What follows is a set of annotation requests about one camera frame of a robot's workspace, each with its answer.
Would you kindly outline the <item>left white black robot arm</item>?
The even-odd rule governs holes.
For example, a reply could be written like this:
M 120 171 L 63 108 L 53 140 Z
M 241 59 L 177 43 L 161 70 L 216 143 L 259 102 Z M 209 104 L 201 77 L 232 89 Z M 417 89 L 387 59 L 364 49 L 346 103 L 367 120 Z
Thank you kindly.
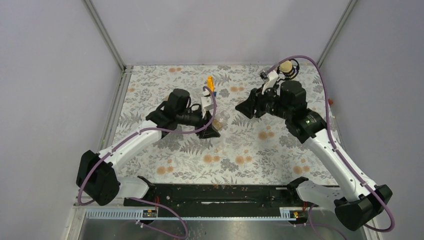
M 100 206 L 115 198 L 136 198 L 148 206 L 155 200 L 155 192 L 140 177 L 118 177 L 118 172 L 141 150 L 158 142 L 168 134 L 178 134 L 179 125 L 194 129 L 184 134 L 195 134 L 200 139 L 219 138 L 213 126 L 217 113 L 216 96 L 207 86 L 197 109 L 193 110 L 187 90 L 176 88 L 145 120 L 129 135 L 99 152 L 87 150 L 82 154 L 76 185 L 79 187 L 77 203 L 86 206 L 93 202 Z

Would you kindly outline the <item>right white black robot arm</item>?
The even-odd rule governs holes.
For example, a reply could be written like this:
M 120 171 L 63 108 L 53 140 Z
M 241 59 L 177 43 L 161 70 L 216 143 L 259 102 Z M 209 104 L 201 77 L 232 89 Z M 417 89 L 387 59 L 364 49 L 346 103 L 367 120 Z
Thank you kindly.
M 298 81 L 284 81 L 270 88 L 254 88 L 235 106 L 247 118 L 270 114 L 285 120 L 288 131 L 311 150 L 338 183 L 339 190 L 299 177 L 289 183 L 287 201 L 293 206 L 316 204 L 335 213 L 344 227 L 356 231 L 384 210 L 393 192 L 377 185 L 352 161 L 321 115 L 307 107 L 307 92 Z

